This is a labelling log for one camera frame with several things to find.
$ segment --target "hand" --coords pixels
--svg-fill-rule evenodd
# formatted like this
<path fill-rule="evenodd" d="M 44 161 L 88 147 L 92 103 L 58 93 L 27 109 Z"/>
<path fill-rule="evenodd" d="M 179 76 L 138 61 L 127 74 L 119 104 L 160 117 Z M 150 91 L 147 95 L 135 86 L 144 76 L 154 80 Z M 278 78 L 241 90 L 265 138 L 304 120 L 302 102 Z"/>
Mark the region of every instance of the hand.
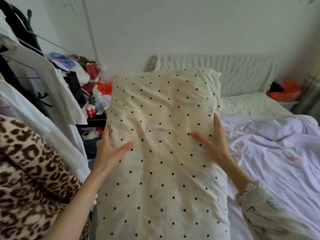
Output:
<path fill-rule="evenodd" d="M 97 141 L 97 156 L 92 170 L 105 176 L 134 146 L 133 142 L 128 142 L 118 149 L 114 149 L 109 143 L 109 135 L 110 127 L 107 127 L 103 132 L 102 139 Z"/>
<path fill-rule="evenodd" d="M 209 156 L 224 170 L 226 166 L 235 164 L 229 151 L 223 127 L 217 113 L 214 113 L 214 133 L 209 139 L 204 138 L 199 132 L 192 131 L 191 136 L 202 144 Z"/>

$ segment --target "leopard print fabric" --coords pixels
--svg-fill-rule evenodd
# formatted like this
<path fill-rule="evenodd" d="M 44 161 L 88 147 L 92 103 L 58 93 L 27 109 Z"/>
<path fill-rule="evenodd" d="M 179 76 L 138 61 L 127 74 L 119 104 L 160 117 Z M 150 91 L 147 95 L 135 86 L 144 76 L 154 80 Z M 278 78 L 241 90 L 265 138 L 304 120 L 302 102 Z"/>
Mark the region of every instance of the leopard print fabric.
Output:
<path fill-rule="evenodd" d="M 0 239 L 43 238 L 81 185 L 40 135 L 0 119 Z M 87 220 L 80 239 L 89 232 Z"/>

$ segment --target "pajama sleeve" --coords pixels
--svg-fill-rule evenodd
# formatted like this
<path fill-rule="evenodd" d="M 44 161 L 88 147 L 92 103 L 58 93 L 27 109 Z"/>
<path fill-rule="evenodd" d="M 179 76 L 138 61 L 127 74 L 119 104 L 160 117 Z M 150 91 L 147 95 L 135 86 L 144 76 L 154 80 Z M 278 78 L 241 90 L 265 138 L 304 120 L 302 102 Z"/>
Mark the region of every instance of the pajama sleeve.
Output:
<path fill-rule="evenodd" d="M 312 232 L 275 200 L 273 194 L 260 182 L 249 183 L 243 195 L 235 201 L 255 240 L 310 240 Z"/>

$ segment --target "polka dot pillowcase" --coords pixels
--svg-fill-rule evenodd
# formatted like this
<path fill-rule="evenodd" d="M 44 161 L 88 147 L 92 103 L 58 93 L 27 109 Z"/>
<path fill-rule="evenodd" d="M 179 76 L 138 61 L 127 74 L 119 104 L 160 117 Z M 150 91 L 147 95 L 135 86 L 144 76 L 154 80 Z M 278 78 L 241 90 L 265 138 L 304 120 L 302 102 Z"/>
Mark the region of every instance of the polka dot pillowcase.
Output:
<path fill-rule="evenodd" d="M 111 142 L 134 148 L 98 194 L 97 239 L 229 239 L 227 176 L 190 132 L 213 133 L 221 74 L 212 69 L 114 77 Z"/>

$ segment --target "wrinkled sheet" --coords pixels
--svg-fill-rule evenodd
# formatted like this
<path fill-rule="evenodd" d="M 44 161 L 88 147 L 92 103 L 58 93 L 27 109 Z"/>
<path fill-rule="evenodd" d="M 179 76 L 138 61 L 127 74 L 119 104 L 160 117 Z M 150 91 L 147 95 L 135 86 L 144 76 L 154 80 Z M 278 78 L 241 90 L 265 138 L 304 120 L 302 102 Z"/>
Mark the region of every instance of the wrinkled sheet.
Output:
<path fill-rule="evenodd" d="M 255 180 L 263 182 L 280 204 L 320 239 L 320 132 L 310 116 L 260 120 L 221 115 L 231 155 Z M 228 181 L 231 239 L 253 239 Z"/>

